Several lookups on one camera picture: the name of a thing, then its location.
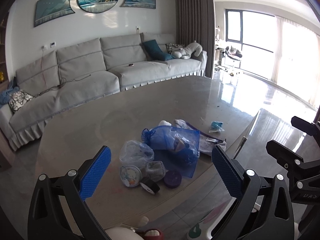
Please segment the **small blue wrapper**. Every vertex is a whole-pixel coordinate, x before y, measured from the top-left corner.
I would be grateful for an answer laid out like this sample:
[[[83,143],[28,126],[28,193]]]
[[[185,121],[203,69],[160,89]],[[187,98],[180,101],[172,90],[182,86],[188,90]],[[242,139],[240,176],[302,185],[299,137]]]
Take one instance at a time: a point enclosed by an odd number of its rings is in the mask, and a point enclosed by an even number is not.
[[[223,132],[223,122],[219,122],[219,121],[213,121],[210,124],[210,129],[209,129],[209,133],[217,133],[217,132]]]

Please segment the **purple round lid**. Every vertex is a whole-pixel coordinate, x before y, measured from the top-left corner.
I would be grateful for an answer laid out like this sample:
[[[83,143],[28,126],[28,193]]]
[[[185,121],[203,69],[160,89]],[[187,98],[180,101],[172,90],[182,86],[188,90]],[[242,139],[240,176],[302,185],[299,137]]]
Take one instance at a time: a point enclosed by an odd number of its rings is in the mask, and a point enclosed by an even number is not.
[[[182,176],[179,171],[170,170],[166,172],[163,182],[166,187],[174,189],[180,186],[182,182]]]

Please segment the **blue mesh drawstring bag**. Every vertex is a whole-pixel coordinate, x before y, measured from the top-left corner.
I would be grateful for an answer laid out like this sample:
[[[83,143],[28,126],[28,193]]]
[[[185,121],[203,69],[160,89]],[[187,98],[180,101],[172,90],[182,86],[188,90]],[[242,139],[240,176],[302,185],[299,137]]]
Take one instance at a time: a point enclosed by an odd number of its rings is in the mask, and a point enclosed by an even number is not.
[[[200,132],[172,126],[144,129],[142,141],[155,153],[155,160],[163,162],[167,170],[177,170],[192,178],[200,157]]]

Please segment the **grey fabric pouch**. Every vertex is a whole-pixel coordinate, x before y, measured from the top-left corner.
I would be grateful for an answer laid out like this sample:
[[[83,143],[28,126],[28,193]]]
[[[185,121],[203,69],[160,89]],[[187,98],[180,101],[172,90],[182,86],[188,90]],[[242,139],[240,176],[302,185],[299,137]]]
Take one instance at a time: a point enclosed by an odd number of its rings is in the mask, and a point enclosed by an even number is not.
[[[165,177],[166,168],[162,161],[151,161],[145,166],[147,176],[154,182],[158,182]]]

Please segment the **round cartoon tin lid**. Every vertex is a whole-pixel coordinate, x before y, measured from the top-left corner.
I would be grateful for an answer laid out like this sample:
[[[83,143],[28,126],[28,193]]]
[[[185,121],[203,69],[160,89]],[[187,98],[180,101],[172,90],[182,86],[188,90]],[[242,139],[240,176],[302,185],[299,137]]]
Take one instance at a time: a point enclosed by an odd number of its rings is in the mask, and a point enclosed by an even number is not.
[[[137,187],[142,179],[141,170],[135,165],[126,165],[120,168],[120,179],[126,187]]]

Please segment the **clear plastic bag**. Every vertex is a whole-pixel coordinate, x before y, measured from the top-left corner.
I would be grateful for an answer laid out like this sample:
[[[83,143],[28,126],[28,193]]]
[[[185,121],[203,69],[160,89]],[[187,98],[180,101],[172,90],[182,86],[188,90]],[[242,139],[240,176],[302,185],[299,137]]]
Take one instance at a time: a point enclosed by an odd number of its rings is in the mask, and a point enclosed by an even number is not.
[[[119,154],[122,165],[135,165],[144,167],[147,163],[154,160],[154,151],[147,144],[135,140],[125,142]]]

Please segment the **sheer white curtain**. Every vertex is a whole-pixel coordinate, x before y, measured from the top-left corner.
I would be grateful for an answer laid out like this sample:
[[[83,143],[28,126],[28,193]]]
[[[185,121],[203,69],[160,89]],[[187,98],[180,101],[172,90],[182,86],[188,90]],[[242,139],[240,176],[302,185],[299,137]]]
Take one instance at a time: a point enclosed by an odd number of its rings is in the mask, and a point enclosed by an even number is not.
[[[276,16],[278,38],[272,81],[319,108],[319,35]]]

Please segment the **red slipper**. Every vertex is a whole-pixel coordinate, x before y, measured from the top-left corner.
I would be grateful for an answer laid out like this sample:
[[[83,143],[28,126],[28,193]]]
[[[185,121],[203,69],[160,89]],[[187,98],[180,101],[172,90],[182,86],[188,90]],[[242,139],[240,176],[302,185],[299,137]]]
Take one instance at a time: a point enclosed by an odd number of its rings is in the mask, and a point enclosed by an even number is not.
[[[138,234],[144,240],[164,240],[163,232],[161,232],[161,230],[158,229],[136,231],[136,234]]]

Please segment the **white chair with clutter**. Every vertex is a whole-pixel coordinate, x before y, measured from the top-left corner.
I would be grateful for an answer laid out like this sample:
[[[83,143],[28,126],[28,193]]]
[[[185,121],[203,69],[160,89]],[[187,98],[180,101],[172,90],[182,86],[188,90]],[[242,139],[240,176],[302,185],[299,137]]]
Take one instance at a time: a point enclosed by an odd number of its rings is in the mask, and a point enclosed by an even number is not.
[[[241,73],[239,70],[242,53],[232,45],[227,45],[220,39],[220,26],[215,27],[215,56],[214,67],[217,71],[224,70],[230,76]]]

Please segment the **black white patterned pillow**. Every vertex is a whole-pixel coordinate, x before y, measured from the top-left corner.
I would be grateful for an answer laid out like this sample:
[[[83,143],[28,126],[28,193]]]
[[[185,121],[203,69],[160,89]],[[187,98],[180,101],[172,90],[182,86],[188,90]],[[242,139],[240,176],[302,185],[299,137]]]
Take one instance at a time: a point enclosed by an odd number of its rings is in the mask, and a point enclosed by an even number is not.
[[[11,94],[9,100],[9,107],[13,113],[16,113],[26,103],[32,100],[34,97],[24,90],[19,90]]]

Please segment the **white plush toy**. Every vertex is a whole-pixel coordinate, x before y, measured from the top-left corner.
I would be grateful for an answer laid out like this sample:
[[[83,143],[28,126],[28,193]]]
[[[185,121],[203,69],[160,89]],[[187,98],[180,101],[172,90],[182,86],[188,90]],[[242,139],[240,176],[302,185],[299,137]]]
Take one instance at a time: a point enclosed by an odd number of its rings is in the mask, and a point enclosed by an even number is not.
[[[185,48],[173,51],[171,55],[175,59],[187,60],[190,59],[192,55],[198,57],[202,53],[202,50],[202,46],[199,43],[193,42],[187,45]]]

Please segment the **grey sectional sofa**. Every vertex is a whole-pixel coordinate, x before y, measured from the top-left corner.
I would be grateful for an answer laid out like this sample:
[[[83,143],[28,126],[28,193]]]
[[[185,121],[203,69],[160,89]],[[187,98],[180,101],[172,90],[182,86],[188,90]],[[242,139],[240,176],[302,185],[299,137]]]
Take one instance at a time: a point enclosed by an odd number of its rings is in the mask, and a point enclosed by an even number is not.
[[[52,51],[16,71],[19,90],[34,98],[13,113],[1,106],[1,132],[17,150],[39,139],[55,115],[129,89],[189,75],[203,76],[207,53],[187,60],[153,60],[142,43],[162,51],[171,34],[133,34],[93,40]]]

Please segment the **floral pillow right sofa end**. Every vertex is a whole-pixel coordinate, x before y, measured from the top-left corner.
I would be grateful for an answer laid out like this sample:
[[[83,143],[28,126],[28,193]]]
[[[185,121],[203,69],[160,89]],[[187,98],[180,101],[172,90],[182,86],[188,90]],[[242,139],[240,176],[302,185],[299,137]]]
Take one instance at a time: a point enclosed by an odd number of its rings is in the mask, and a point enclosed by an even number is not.
[[[167,52],[169,54],[172,54],[173,52],[183,49],[184,45],[183,44],[175,44],[175,43],[166,43],[165,47],[167,49]]]

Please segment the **teal cushion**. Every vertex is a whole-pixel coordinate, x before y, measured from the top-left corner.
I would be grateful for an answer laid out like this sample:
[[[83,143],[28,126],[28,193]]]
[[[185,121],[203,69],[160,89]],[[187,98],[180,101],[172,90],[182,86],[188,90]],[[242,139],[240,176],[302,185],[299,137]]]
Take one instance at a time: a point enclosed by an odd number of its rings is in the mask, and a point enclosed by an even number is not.
[[[156,40],[145,41],[142,43],[145,51],[153,60],[169,61],[174,59],[172,55],[161,50]]]

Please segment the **grey curtain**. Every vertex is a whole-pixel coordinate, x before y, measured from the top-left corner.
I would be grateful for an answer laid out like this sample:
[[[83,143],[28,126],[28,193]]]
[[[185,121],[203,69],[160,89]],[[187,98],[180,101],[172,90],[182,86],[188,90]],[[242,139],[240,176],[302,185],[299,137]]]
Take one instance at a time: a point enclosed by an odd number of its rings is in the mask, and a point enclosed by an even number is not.
[[[198,42],[207,52],[206,77],[212,77],[215,55],[214,0],[176,0],[176,38],[181,44]]]

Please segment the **left blue wall panel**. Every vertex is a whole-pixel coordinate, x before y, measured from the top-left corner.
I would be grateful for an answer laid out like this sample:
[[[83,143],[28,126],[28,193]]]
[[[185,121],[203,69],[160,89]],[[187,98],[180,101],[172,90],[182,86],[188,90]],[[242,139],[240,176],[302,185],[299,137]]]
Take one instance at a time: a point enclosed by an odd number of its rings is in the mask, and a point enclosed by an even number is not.
[[[34,27],[74,13],[71,0],[38,0],[35,7]]]

